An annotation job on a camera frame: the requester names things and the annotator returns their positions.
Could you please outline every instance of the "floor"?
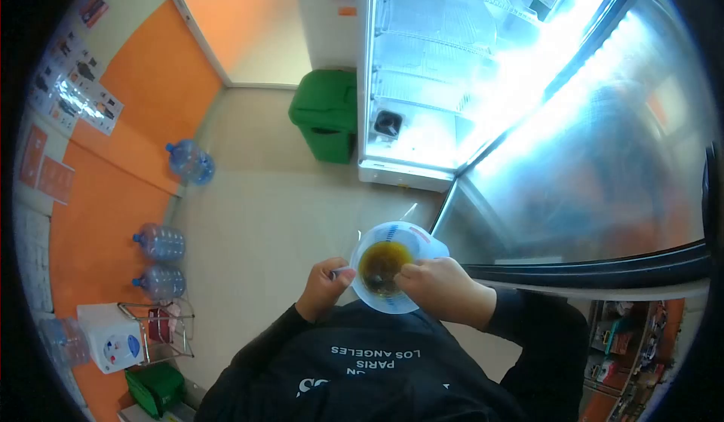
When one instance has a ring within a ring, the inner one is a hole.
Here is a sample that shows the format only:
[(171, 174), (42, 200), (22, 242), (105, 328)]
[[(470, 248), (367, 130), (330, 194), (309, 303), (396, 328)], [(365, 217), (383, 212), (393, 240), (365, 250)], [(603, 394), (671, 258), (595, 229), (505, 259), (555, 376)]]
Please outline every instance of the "floor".
[[(348, 258), (358, 232), (385, 221), (428, 228), (442, 203), (440, 194), (361, 183), (355, 166), (316, 161), (288, 119), (292, 97), (262, 89), (223, 93), (198, 135), (216, 175), (206, 187), (190, 187), (172, 217), (187, 236), (183, 267), (196, 315), (195, 358), (178, 366), (204, 389), (294, 303), (313, 264)], [(350, 289), (340, 303), (354, 298)], [(449, 328), (495, 381), (520, 354), (508, 341)]]

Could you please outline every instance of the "plastic measuring cup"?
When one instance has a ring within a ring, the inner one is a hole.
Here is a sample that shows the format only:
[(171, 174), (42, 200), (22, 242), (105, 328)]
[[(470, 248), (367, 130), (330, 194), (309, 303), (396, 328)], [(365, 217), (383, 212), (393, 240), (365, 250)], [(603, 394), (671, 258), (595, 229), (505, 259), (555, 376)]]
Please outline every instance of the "plastic measuring cup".
[[(448, 246), (430, 236), (422, 227), (409, 222), (392, 221), (373, 227), (360, 238), (355, 250), (352, 251), (350, 266), (359, 271), (360, 260), (365, 251), (375, 243), (382, 241), (395, 241), (407, 247), (413, 260), (449, 255)], [(378, 295), (370, 292), (362, 282), (359, 273), (352, 281), (352, 288), (369, 307), (380, 312), (398, 314), (418, 309), (418, 306), (404, 292), (395, 295)]]

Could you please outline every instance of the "person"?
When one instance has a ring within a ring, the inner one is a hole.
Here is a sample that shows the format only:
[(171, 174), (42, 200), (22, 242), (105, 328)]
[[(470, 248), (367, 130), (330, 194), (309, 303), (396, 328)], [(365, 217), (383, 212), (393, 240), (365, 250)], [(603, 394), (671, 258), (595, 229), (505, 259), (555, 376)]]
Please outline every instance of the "person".
[[(335, 306), (356, 272), (314, 265), (299, 300), (243, 347), (195, 420), (576, 420), (586, 319), (565, 300), (475, 282), (452, 258), (404, 265), (394, 280), (419, 307), (389, 315)], [(440, 323), (522, 347), (500, 384)]]

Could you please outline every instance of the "empty water bottle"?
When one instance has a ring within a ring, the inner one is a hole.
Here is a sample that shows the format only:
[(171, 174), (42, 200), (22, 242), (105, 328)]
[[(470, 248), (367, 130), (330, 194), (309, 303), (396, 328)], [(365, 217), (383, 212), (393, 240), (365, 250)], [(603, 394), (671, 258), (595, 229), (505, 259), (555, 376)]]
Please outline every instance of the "empty water bottle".
[(141, 287), (149, 300), (154, 302), (178, 298), (186, 291), (186, 278), (173, 265), (153, 264), (131, 283)]
[(133, 235), (148, 258), (158, 261), (181, 260), (186, 252), (186, 240), (179, 229), (148, 222)]
[(166, 150), (169, 152), (171, 170), (181, 178), (194, 184), (207, 184), (211, 181), (216, 170), (213, 158), (196, 146), (194, 141), (184, 139), (175, 146), (169, 143)]
[(76, 367), (88, 362), (91, 353), (86, 335), (75, 318), (40, 320), (38, 326), (43, 344), (54, 363)]

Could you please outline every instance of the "black shirt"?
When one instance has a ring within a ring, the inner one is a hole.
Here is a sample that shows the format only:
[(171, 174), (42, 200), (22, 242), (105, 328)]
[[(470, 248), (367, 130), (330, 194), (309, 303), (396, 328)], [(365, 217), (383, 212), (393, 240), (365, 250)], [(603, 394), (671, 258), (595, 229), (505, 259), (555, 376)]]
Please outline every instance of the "black shirt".
[(305, 321), (294, 306), (242, 348), (203, 420), (575, 420), (585, 318), (565, 301), (497, 290), (487, 331), (523, 347), (500, 384), (438, 321), (355, 301)]

